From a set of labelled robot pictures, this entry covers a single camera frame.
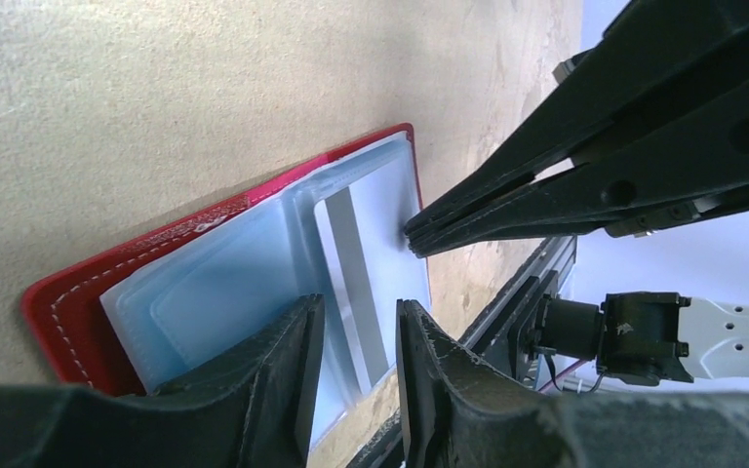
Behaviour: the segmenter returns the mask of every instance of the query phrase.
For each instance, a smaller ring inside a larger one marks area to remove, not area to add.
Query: wallet
[[[313,445],[394,368],[396,301],[431,310],[426,262],[403,234],[420,207],[405,124],[43,280],[24,313],[62,379],[124,394],[194,369],[322,294]],[[117,269],[95,273],[120,255]],[[63,297],[49,294],[54,285]]]

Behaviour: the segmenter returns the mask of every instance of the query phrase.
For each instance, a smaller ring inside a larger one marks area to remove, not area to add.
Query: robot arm
[[[749,306],[675,292],[608,294],[601,306],[542,301],[536,353],[595,360],[598,374],[632,385],[749,377]]]
[[[696,378],[749,377],[749,306],[694,298],[679,314],[680,358]]]

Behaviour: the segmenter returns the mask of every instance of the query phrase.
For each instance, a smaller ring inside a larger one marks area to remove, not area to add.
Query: white wall
[[[601,31],[626,3],[587,0],[582,48],[595,45]],[[599,303],[607,293],[632,291],[673,291],[749,304],[749,213],[641,239],[612,239],[603,231],[580,238],[572,298]],[[586,366],[578,374],[594,378],[595,372]],[[695,384],[663,382],[656,390],[733,389],[749,390],[749,378],[698,380]]]

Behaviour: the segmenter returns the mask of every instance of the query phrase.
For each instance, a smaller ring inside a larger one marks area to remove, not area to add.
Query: tan surface
[[[50,379],[34,281],[368,131],[415,124],[425,199],[553,87],[580,0],[0,0],[0,382]],[[459,334],[536,241],[431,260]],[[390,380],[316,450],[340,466]]]

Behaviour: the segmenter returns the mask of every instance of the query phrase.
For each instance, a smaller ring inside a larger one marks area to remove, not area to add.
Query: white stitching
[[[226,216],[227,217],[233,217],[235,215],[238,215],[238,214],[244,212],[245,210],[249,209],[257,201],[264,200],[265,198],[267,198],[269,195],[272,195],[276,191],[279,191],[279,190],[273,190],[272,189],[272,190],[270,190],[270,191],[268,191],[266,193],[263,193],[262,195],[254,197],[254,198],[248,198],[248,197],[246,197],[248,199],[247,206],[240,206],[240,207],[238,207],[237,210],[233,211],[232,213],[226,214]],[[181,240],[181,239],[183,239],[183,238],[185,238],[185,237],[187,237],[187,236],[189,236],[189,235],[191,235],[193,233],[194,233],[193,230],[187,231],[184,234],[182,234],[181,236],[177,236],[174,239],[171,239],[170,241],[163,242],[159,246],[154,247],[153,249],[151,249],[150,251],[148,251],[146,253],[142,253],[141,255],[137,256],[136,258],[131,258],[131,259],[129,259],[126,262],[119,263],[115,267],[110,268],[108,270],[105,270],[105,271],[101,272],[101,275],[96,275],[96,276],[90,278],[89,280],[85,280],[85,281],[81,282],[80,284],[78,284],[78,285],[74,286],[73,288],[71,288],[70,291],[65,292],[62,295],[60,295],[59,298],[57,298],[56,301],[53,302],[50,305],[51,316],[53,317],[53,320],[56,322],[56,329],[59,331],[59,334],[61,334],[61,339],[63,339],[64,342],[67,344],[67,347],[68,347],[68,349],[70,351],[70,354],[73,356],[73,363],[76,365],[76,367],[79,368],[79,371],[82,372],[82,375],[87,380],[87,384],[88,385],[90,385],[91,387],[94,387],[93,381],[90,379],[90,376],[88,375],[87,370],[82,365],[82,362],[79,361],[79,358],[78,358],[78,356],[76,354],[76,348],[73,346],[72,342],[70,341],[70,338],[67,336],[66,332],[64,331],[64,327],[59,322],[59,314],[57,314],[57,312],[56,312],[57,307],[59,306],[59,304],[61,304],[61,302],[63,300],[65,300],[68,295],[70,295],[71,293],[75,293],[76,291],[78,291],[80,287],[86,286],[86,285],[90,284],[91,282],[99,279],[100,277],[107,276],[107,275],[111,274],[114,269],[122,268],[124,266],[127,266],[128,264],[135,263],[136,260],[138,260],[138,259],[145,258],[145,257],[149,256],[150,254],[157,253],[157,252],[159,252],[160,248],[169,245],[171,242],[177,242],[177,241],[179,241],[179,240]]]

